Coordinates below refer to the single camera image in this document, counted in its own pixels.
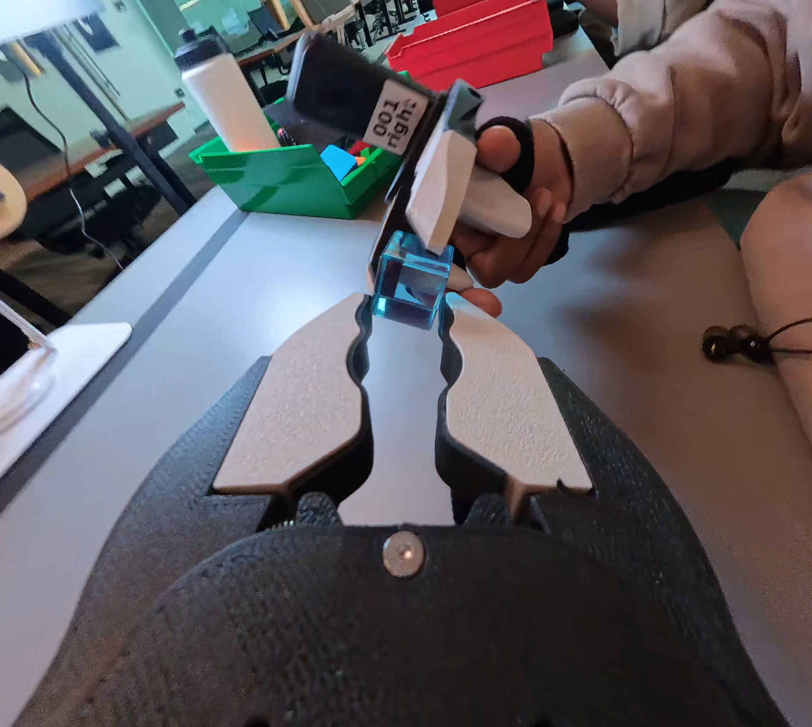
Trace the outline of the green plastic bin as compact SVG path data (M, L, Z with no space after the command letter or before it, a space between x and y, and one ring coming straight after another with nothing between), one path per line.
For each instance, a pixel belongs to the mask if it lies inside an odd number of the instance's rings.
M243 212L355 219L393 182L401 159L375 148L368 161L338 181L321 160L330 144L347 150L357 139L318 126L323 148L310 145L229 153L219 137L189 154L208 178Z

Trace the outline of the white bottle black lid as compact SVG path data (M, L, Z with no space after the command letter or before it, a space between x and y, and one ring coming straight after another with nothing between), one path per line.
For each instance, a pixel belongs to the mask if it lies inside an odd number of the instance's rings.
M238 62L217 33L179 33L175 61L185 88L217 131L229 153L280 148Z

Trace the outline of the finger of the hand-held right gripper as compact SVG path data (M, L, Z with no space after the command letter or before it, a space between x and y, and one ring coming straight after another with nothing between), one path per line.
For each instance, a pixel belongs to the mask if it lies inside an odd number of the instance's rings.
M436 127L415 168L405 216L430 253L446 248L460 215L476 160L475 143Z
M405 208L411 196L416 158L405 158L385 198L385 211L367 263L367 291L374 291L382 253L396 231L412 233Z

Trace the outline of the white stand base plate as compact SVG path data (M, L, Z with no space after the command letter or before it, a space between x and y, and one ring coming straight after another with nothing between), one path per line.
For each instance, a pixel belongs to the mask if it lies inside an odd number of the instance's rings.
M132 335L127 323L67 325L1 377L1 476L66 410Z

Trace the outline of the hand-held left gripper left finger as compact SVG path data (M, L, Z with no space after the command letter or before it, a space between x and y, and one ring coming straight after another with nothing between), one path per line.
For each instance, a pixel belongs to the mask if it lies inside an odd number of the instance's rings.
M362 381L369 370L370 296L351 294L299 328L271 355L212 489L307 492L335 504L369 478L373 434Z

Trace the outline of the clear blue cube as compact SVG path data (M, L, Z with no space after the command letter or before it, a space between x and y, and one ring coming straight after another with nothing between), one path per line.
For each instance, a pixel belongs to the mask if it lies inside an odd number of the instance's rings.
M421 330L431 330L452 270L453 249L440 254L413 234L396 231L383 249L375 276L372 314Z

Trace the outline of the person's right hand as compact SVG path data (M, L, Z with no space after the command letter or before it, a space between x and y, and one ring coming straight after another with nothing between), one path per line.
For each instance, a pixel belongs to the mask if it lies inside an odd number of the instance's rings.
M524 284L544 267L558 243L572 195L572 174L566 150L553 126L531 121L534 163L524 191L532 224L522 238L488 235L458 223L451 243L464 257L480 287L462 291L462 297L489 316L502 312L491 289L506 282Z

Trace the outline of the blue black foam block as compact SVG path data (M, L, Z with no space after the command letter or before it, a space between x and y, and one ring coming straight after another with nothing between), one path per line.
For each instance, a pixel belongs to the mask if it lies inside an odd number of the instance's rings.
M321 160L338 181L343 181L359 168L358 159L350 152L330 144L320 153Z

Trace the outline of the person's right forearm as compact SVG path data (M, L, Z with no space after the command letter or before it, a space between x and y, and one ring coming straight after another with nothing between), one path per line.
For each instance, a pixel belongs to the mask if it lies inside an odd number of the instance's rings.
M566 150L567 220L675 172L810 166L811 0L715 0L532 121Z

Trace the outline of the wooden office desk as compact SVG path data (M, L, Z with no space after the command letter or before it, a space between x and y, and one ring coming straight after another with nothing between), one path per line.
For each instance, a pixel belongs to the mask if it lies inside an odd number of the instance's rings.
M185 107L182 102L177 102L131 119L124 125L125 130L136 140L142 151L156 161L159 149L149 146L149 134L157 128L167 126L170 117ZM135 158L113 141L98 144L95 139L90 138L69 146L66 161L61 152L47 153L41 162L36 161L27 166L21 174L17 174L15 177L25 194L27 203L31 204L42 195L62 188L70 177L85 171L90 164L97 163L105 155L113 153L124 155L127 159L128 169L135 168L145 174L143 168L135 162Z

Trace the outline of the black flat pad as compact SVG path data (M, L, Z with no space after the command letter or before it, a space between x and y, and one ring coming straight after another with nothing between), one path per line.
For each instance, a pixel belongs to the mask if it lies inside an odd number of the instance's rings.
M320 128L299 115L285 98L267 104L262 111L266 118L277 127L275 133L281 126L293 136L298 146L310 145L318 149L323 148Z

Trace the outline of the black light stand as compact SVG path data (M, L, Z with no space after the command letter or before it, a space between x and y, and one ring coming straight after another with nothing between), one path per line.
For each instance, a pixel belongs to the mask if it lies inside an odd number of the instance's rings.
M188 212L196 199L174 170L165 162L158 163L157 153L147 152L140 142L121 125L96 97L81 76L71 67L58 46L53 31L39 32L28 39L33 46L52 64L70 88L85 103L90 111L107 129L107 134L117 148L127 153L148 181L161 193L162 197L179 216Z

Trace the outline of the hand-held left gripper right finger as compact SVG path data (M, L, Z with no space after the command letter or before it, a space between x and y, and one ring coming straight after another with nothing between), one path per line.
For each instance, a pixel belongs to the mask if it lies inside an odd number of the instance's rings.
M462 296L442 309L436 470L454 516L481 496L510 516L544 492L586 496L594 482L532 348Z

